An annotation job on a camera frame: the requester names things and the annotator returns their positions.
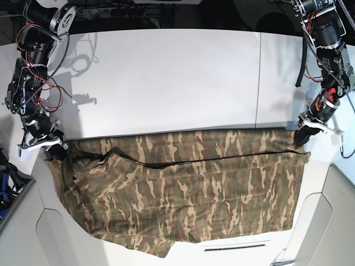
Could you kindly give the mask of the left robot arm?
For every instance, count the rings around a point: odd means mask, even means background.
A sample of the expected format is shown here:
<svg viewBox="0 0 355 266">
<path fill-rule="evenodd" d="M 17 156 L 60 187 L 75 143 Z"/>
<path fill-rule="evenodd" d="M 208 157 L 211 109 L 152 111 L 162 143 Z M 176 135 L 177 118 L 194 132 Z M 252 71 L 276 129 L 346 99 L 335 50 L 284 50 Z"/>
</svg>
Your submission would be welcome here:
<svg viewBox="0 0 355 266">
<path fill-rule="evenodd" d="M 340 99 L 354 91 L 354 69 L 342 37 L 346 29 L 336 7 L 340 6 L 351 26 L 354 20 L 343 1 L 291 1 L 300 17 L 303 30 L 301 68 L 296 86 L 301 85 L 307 69 L 307 53 L 311 52 L 321 69 L 321 77 L 312 78 L 320 83 L 321 91 L 305 112 L 298 117 L 294 145 L 303 146 L 311 136 L 319 132 L 341 135 L 339 130 L 327 126 L 329 119 L 340 106 Z"/>
</svg>

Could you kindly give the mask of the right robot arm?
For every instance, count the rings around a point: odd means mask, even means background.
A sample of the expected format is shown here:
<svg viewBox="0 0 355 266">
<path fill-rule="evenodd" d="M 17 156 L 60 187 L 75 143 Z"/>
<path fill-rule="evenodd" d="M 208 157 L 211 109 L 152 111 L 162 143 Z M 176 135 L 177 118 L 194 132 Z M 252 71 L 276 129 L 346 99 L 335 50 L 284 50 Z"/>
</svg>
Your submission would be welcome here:
<svg viewBox="0 0 355 266">
<path fill-rule="evenodd" d="M 12 114 L 18 114 L 23 125 L 23 139 L 17 156 L 27 160 L 35 149 L 44 149 L 57 160 L 65 159 L 68 145 L 62 131 L 56 129 L 49 114 L 63 102 L 65 90 L 48 73 L 49 61 L 63 39 L 69 40 L 69 29 L 77 8 L 69 1 L 25 1 L 25 25 L 16 36 L 17 59 L 4 104 Z M 58 105 L 45 106 L 41 93 L 58 89 Z"/>
</svg>

